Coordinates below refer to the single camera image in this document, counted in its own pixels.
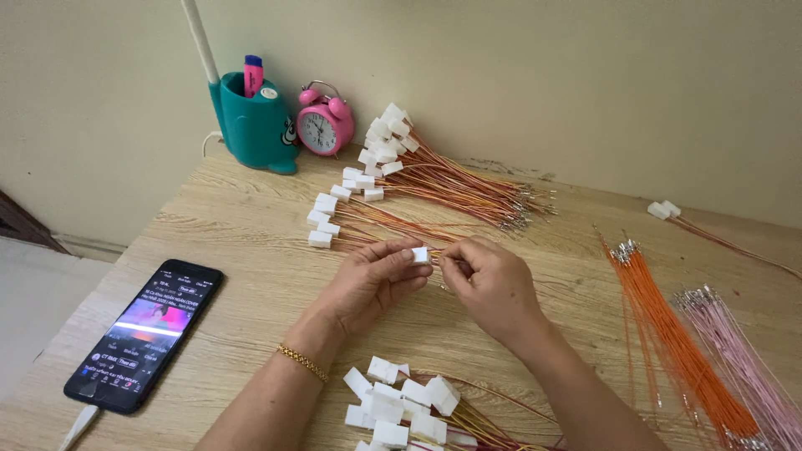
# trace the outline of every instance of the pink wire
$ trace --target pink wire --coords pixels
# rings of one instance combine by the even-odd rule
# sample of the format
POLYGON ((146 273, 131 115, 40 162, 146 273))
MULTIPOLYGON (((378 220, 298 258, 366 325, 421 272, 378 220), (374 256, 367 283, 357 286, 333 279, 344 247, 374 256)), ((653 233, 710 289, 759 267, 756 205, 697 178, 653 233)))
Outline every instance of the pink wire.
POLYGON ((760 359, 724 301, 707 286, 678 295, 677 301, 708 349, 720 357, 719 365, 772 448, 802 449, 799 408, 760 359))

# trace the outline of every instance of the smartphone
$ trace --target smartphone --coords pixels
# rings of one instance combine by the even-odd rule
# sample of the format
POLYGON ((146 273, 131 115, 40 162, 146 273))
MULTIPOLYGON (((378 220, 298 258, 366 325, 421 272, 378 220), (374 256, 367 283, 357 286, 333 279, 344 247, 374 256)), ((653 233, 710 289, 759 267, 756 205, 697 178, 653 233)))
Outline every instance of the smartphone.
POLYGON ((168 260, 64 385, 74 400, 118 413, 144 404, 223 281, 205 266, 168 260))

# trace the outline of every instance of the pink highlighter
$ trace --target pink highlighter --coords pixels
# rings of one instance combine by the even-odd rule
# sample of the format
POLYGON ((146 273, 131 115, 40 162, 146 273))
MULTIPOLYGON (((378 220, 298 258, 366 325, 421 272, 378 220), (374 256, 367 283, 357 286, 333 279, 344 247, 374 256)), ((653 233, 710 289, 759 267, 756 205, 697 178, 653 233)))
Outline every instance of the pink highlighter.
POLYGON ((264 79, 265 70, 261 66, 261 58, 254 55, 246 55, 243 73, 245 73, 245 97, 250 99, 259 92, 264 79))

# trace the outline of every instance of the wall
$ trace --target wall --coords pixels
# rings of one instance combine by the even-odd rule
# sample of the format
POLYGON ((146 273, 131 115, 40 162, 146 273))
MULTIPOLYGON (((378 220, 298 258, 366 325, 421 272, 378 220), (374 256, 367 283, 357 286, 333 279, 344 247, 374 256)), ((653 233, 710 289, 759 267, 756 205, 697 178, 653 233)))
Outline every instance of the wall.
MULTIPOLYGON (((0 189, 128 244, 217 128, 176 0, 0 6, 0 189)), ((217 66, 390 101, 443 154, 802 227, 798 2, 199 1, 217 66)))

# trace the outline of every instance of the clock face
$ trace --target clock face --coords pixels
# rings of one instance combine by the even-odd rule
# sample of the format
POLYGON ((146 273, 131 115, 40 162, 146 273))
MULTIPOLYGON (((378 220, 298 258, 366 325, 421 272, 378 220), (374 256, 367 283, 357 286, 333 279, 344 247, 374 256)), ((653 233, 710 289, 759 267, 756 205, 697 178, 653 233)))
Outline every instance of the clock face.
POLYGON ((337 136, 334 134, 331 122, 318 113, 305 114, 301 118, 299 128, 298 132, 301 134, 304 144, 313 152, 328 153, 337 144, 337 136))

